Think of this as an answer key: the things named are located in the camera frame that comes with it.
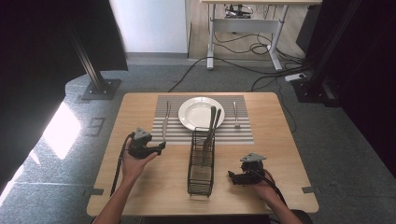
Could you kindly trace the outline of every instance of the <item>table leg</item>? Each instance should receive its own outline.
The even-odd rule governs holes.
[[[282,31],[283,23],[285,23],[285,18],[286,18],[286,13],[288,13],[288,5],[283,6],[283,11],[282,11],[282,16],[279,19],[279,22],[277,24],[276,32],[274,33],[274,38],[271,43],[271,45],[268,45],[268,52],[271,56],[271,59],[273,61],[274,67],[276,70],[282,70],[282,66],[280,65],[279,59],[277,58],[276,55],[276,45],[280,37],[280,32]]]
[[[213,29],[213,23],[215,22],[215,10],[216,10],[216,4],[209,4],[209,45],[207,48],[207,70],[213,70],[213,51],[214,51],[214,45],[213,45],[213,35],[214,35],[214,29]]]

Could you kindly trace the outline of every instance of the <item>human hand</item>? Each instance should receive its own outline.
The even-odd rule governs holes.
[[[137,159],[131,156],[127,149],[132,144],[134,139],[134,133],[131,134],[131,137],[127,140],[125,145],[125,151],[122,156],[122,182],[126,183],[134,183],[136,179],[143,173],[143,170],[149,161],[152,161],[155,157],[157,157],[158,153],[153,152],[148,155],[145,159]]]
[[[275,180],[272,178],[271,174],[265,172],[265,178],[272,181],[275,184]],[[280,200],[277,196],[275,190],[264,180],[258,184],[248,185],[252,188],[266,203],[271,203],[273,201]]]

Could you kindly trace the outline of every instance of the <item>floor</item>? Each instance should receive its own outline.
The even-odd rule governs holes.
[[[4,191],[0,223],[89,223],[86,207],[106,142],[126,92],[169,91],[195,62],[128,60],[129,71],[103,72],[121,84],[112,101],[83,101],[90,80],[66,85],[53,122]],[[251,69],[273,71],[269,65]],[[249,91],[262,74],[218,63],[196,64],[174,91]],[[256,91],[275,92],[318,199],[314,223],[396,223],[396,181],[342,108],[297,102],[283,77],[266,77]],[[139,223],[124,217],[122,223]]]

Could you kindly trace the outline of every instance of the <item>black wire basket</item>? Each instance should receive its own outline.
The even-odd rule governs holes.
[[[188,174],[187,192],[207,197],[212,193],[215,166],[215,135],[208,148],[204,149],[204,141],[208,136],[208,129],[195,128],[192,132],[191,151]]]

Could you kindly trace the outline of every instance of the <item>desk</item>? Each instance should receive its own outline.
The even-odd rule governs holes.
[[[156,104],[163,95],[243,95],[254,145],[216,145],[215,180],[212,195],[190,196],[187,172],[190,145],[167,145],[161,156],[150,162],[132,189],[123,214],[126,216],[197,216],[229,214],[269,214],[271,211],[250,189],[233,185],[227,171],[240,174],[240,159],[249,152],[267,157],[264,168],[274,176],[290,208],[307,213],[318,211],[303,163],[294,144],[279,101],[269,92],[185,92],[127,93],[103,158],[94,188],[103,195],[92,195],[87,207],[96,216],[109,199],[118,156],[125,136],[136,127],[151,130]]]
[[[289,5],[319,5],[321,0],[201,0],[209,4],[209,44],[207,49],[207,69],[213,69],[214,32],[265,32],[274,35],[271,45],[267,46],[272,62],[276,70],[281,70],[279,59],[276,55],[276,45],[285,22]],[[244,5],[284,5],[281,17],[276,20],[253,20],[253,19],[216,19],[216,4],[244,4]]]

